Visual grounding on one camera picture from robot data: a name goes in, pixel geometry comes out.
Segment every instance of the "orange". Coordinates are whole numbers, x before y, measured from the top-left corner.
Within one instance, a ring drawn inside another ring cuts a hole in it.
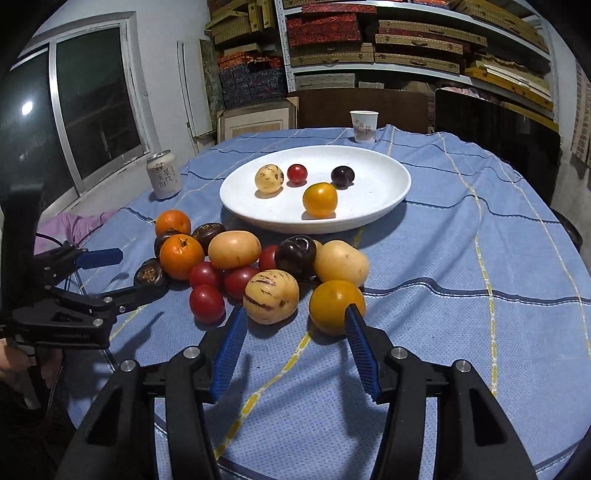
[[[355,303],[365,315],[365,299],[360,289],[346,280],[329,280],[319,285],[310,297],[310,318],[326,335],[345,334],[345,309]]]
[[[190,235],[173,235],[160,248],[160,265],[175,280],[188,280],[191,269],[204,259],[201,244]]]
[[[156,219],[156,236],[163,235],[169,228],[188,235],[191,233],[191,220],[180,210],[166,210]]]
[[[338,197],[336,189],[330,183],[323,181],[306,188],[302,201],[304,208],[312,217],[327,218],[334,213]]]

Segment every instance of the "window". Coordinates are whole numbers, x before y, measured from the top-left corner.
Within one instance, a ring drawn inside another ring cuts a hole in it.
[[[3,189],[44,181],[44,209],[74,188],[53,118],[47,48],[0,82],[0,179]]]
[[[128,20],[79,21],[42,34],[43,44],[32,44],[2,79],[0,189],[44,181],[44,209],[57,202],[60,211],[150,151],[133,88]]]

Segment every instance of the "glass pane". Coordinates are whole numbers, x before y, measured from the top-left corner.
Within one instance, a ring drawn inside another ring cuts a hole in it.
[[[44,181],[44,209],[74,186],[57,136],[49,93],[48,53],[0,82],[0,186]]]
[[[82,178],[140,145],[125,84],[119,28],[57,44],[57,85]]]

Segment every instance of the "metal screw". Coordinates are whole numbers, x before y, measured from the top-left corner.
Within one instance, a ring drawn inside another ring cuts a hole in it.
[[[392,355],[394,358],[397,358],[398,360],[403,360],[408,357],[408,351],[401,346],[395,346],[392,348],[390,355]]]
[[[468,360],[458,360],[456,363],[456,368],[462,372],[463,374],[472,370],[472,366]]]
[[[136,366],[135,361],[133,360],[125,360],[123,362],[121,362],[121,365],[119,366],[119,368],[123,371],[123,372],[131,372]]]
[[[185,358],[197,358],[199,355],[201,355],[201,350],[196,346],[188,346],[183,351],[183,356]]]

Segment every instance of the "striped tablecloth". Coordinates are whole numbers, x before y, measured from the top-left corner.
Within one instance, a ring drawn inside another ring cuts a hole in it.
[[[305,145],[371,148],[402,162],[413,178],[406,198],[382,219],[321,235],[360,248],[371,263],[366,320],[423,360],[469,359],[519,434],[540,479],[564,465],[591,423],[591,281],[562,226],[510,166],[449,134],[419,135],[392,126],[361,147],[351,129],[246,134],[192,159],[174,198],[145,192],[88,242],[120,247],[120,265],[82,272],[90,293],[132,284],[153,255],[153,219],[185,211],[194,226],[222,221],[263,244],[285,236],[252,228],[222,208],[219,187],[240,165]],[[369,478],[387,408],[363,393],[346,341],[308,333],[307,302],[276,327],[249,324],[229,391],[207,408],[207,426],[228,478]],[[119,316],[108,351],[71,352],[62,396],[78,424],[117,363],[166,361],[203,331],[189,291]],[[162,402],[156,407],[159,471],[170,478]],[[436,409],[427,403],[421,478],[430,478]]]

